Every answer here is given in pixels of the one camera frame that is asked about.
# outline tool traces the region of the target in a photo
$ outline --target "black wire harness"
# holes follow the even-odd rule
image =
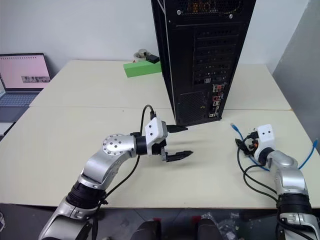
[[[268,194],[268,193],[266,193],[266,192],[264,192],[264,191],[260,191],[260,190],[258,190],[258,189],[256,189],[256,188],[254,188],[253,186],[251,186],[251,185],[248,183],[248,181],[247,181],[247,179],[246,179],[246,176],[248,176],[247,172],[248,172],[250,169],[259,168],[259,167],[263,167],[263,166],[264,166],[264,165],[259,164],[259,165],[251,165],[251,166],[247,167],[247,168],[244,170],[244,172],[243,172],[243,180],[244,180],[244,183],[245,183],[249,188],[251,188],[253,191],[255,191],[255,192],[259,193],[259,194],[265,195],[265,196],[271,198],[272,200],[274,200],[274,201],[277,203],[277,199],[276,199],[274,196],[272,196],[272,195],[270,195],[270,194]],[[267,186],[267,185],[265,185],[265,184],[263,184],[263,183],[255,180],[255,179],[254,179],[254,182],[256,182],[257,184],[259,184],[259,185],[261,185],[261,186],[263,186],[263,187],[266,187],[267,189],[273,190],[271,187],[269,187],[269,186]]]
[[[269,189],[271,192],[277,194],[277,191],[274,190],[272,187],[269,187],[269,186],[263,184],[262,182],[254,179],[253,177],[251,177],[250,175],[248,175],[247,172],[245,172],[245,170],[243,169],[243,167],[242,167],[242,165],[241,165],[241,162],[240,162],[240,148],[238,148],[238,151],[237,151],[237,153],[236,153],[236,158],[237,158],[237,162],[238,162],[239,168],[240,168],[241,171],[243,172],[244,176],[248,177],[248,178],[249,178],[250,180],[252,180],[253,182],[255,182],[255,183],[257,183],[257,184],[265,187],[266,189]]]
[[[145,113],[146,113],[146,110],[147,108],[150,109],[150,118],[153,119],[155,116],[156,116],[156,113],[153,109],[153,107],[151,105],[146,105],[144,106],[143,110],[142,110],[142,116],[141,116],[141,124],[140,124],[140,135],[142,135],[142,130],[143,130],[143,127],[144,127],[144,119],[145,119]],[[106,201],[106,198],[112,194],[117,188],[119,188],[125,181],[127,181],[131,176],[132,174],[135,172],[135,170],[137,169],[137,166],[139,164],[139,161],[140,161],[140,155],[138,155],[138,157],[136,158],[136,162],[135,162],[135,165],[133,167],[133,169],[131,170],[131,172],[128,174],[128,176],[126,176],[121,182],[119,182],[115,187],[113,187],[110,191],[108,191],[104,196],[103,196],[103,199],[101,199],[101,201],[99,202],[99,205],[95,211],[95,214],[94,214],[94,217],[93,217],[93,223],[92,223],[92,231],[91,231],[91,239],[92,240],[96,240],[97,239],[97,236],[98,236],[98,227],[99,227],[99,224],[98,224],[98,212],[101,208],[101,205],[106,205],[108,204],[108,202]]]

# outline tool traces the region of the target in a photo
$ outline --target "pc case ventilation grille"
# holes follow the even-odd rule
[[[207,98],[204,91],[184,93],[179,96],[178,124],[201,121],[206,118]]]

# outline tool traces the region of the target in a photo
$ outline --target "white table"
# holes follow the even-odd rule
[[[31,107],[0,142],[0,202],[57,206],[76,182],[88,158],[114,133],[139,130],[141,109],[101,107]],[[174,123],[170,109],[157,115]],[[272,124],[277,148],[300,163],[312,142],[292,111],[225,110],[223,118],[170,134],[169,152],[192,150],[177,162],[162,162],[160,156],[141,157],[133,176],[108,199],[108,207],[134,208],[275,208],[267,197],[250,190],[237,165],[235,123],[243,134],[263,124]],[[132,169],[135,159],[125,162],[112,186]],[[243,165],[251,162],[242,159]],[[315,151],[303,168],[310,201],[320,207]],[[273,186],[270,173],[252,176]]]
[[[161,73],[126,76],[121,61],[70,61],[36,97],[32,107],[171,109]],[[226,110],[290,110],[263,64],[239,64]]]

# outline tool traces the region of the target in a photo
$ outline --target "black pc case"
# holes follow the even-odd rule
[[[151,0],[162,75],[178,125],[221,119],[255,2]]]

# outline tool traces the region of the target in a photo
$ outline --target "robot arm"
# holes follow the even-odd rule
[[[118,173],[120,166],[137,155],[162,155],[170,162],[183,159],[192,151],[168,156],[164,147],[168,132],[180,132],[186,127],[166,125],[153,117],[146,125],[146,136],[113,134],[104,139],[102,146],[85,164],[77,182],[64,197],[41,231],[39,240],[86,240],[92,228],[89,219],[106,198],[105,190]]]
[[[274,177],[278,195],[278,239],[320,240],[318,221],[312,215],[306,181],[298,169],[297,160],[275,150],[275,137],[270,124],[257,127],[249,136],[253,139],[251,153],[254,158],[265,165]]]

